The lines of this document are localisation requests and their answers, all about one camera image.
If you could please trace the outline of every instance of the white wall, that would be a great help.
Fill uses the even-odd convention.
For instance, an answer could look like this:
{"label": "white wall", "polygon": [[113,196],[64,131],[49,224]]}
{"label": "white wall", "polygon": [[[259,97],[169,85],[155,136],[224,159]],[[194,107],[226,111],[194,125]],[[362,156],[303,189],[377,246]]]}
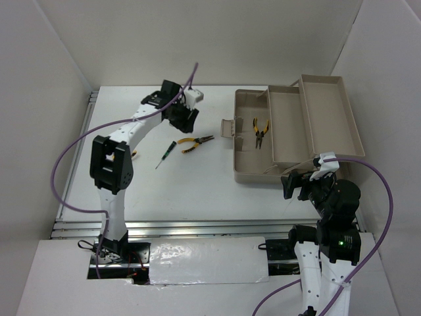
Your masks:
{"label": "white wall", "polygon": [[[393,224],[380,248],[400,314],[420,314],[421,22],[404,0],[364,0],[334,69],[343,76],[366,160],[390,183]],[[370,231],[387,217],[381,182],[363,167],[355,178]]]}
{"label": "white wall", "polygon": [[329,74],[362,0],[39,0],[99,86],[290,84]]}
{"label": "white wall", "polygon": [[[0,3],[0,306],[14,315],[58,204],[49,173],[82,124],[88,93],[30,0]],[[70,154],[58,173],[64,184]]]}

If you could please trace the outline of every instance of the black bracket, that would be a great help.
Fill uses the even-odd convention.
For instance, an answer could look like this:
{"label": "black bracket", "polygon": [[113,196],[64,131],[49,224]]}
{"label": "black bracket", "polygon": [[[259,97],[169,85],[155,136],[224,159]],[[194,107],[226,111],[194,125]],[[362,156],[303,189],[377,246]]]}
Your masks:
{"label": "black bracket", "polygon": [[110,137],[97,136],[92,143],[89,174],[95,186],[116,195],[126,189],[133,178],[132,154],[126,142],[115,142]]}

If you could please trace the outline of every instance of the toolbox compartment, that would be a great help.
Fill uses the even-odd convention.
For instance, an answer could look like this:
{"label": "toolbox compartment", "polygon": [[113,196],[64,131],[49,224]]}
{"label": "toolbox compartment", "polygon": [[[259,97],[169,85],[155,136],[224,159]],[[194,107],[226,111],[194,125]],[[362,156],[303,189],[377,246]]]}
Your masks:
{"label": "toolbox compartment", "polygon": [[[255,117],[259,130],[269,120],[261,149],[255,148]],[[280,183],[292,170],[311,171],[323,152],[364,156],[341,77],[302,75],[299,87],[237,90],[234,120],[222,120],[221,136],[233,138],[234,177],[242,183]]]}

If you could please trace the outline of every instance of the metal frame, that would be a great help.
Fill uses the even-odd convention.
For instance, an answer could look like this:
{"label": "metal frame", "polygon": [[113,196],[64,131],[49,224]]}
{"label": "metal frame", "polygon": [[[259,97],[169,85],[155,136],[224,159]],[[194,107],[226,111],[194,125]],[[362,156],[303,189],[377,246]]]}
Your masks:
{"label": "metal frame", "polygon": [[[89,96],[89,101],[88,101],[88,104],[87,104],[84,122],[82,123],[82,129],[81,129],[79,135],[82,135],[84,132],[86,132],[87,128],[89,127],[89,123],[91,122],[93,109],[95,108],[95,103],[96,103],[97,98],[98,98],[98,93],[99,93],[99,91],[92,91],[91,95]],[[66,184],[64,186],[64,191],[63,191],[63,195],[62,195],[63,201],[67,200],[68,192],[69,192],[69,189],[70,189],[70,187],[72,186],[72,183],[73,183],[74,174],[76,172],[76,167],[78,166],[78,163],[79,163],[80,155],[82,154],[82,148],[84,146],[84,143],[85,143],[85,139],[81,140],[80,142],[78,142],[76,144],[76,150],[74,151],[72,164],[70,165],[70,170],[68,172]],[[64,205],[60,204],[59,209],[57,211],[56,222],[62,221],[63,209],[64,209]]]}
{"label": "metal frame", "polygon": [[[277,221],[154,221],[127,222],[129,241],[147,241],[151,238],[196,238],[219,236],[264,236],[265,238],[287,238],[294,224],[315,226],[316,220]],[[101,229],[100,222],[56,222],[52,239],[96,239]]]}

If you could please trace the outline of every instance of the white table surface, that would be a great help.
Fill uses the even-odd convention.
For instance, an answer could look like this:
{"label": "white table surface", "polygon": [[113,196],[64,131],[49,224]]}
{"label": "white table surface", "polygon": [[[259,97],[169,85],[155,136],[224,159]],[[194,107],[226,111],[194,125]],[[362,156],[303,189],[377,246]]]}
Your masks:
{"label": "white table surface", "polygon": [[[361,234],[361,257],[373,247],[371,234]],[[251,315],[275,289],[299,276],[272,276],[252,284],[137,286],[127,279],[87,280],[90,252],[76,240],[42,240],[20,301],[17,316],[81,315]],[[259,309],[259,316],[297,316],[301,287],[275,294]],[[376,253],[353,279],[349,316],[398,316]]]}
{"label": "white table surface", "polygon": [[[160,87],[101,87],[90,128],[131,117],[140,101]],[[173,140],[190,137],[167,121],[153,129],[136,147],[134,178],[126,192],[127,221],[318,219],[309,202],[284,200],[281,185],[238,184],[234,180],[232,141],[220,137],[221,119],[234,117],[237,89],[265,86],[199,86],[205,99],[195,123],[194,137],[214,135],[195,151],[182,154],[192,143],[177,145],[155,170]],[[83,146],[67,201],[85,209],[99,209],[99,197],[89,177],[93,138],[116,130],[112,126],[89,135]],[[64,221],[99,221],[99,215],[86,215],[64,209]]]}

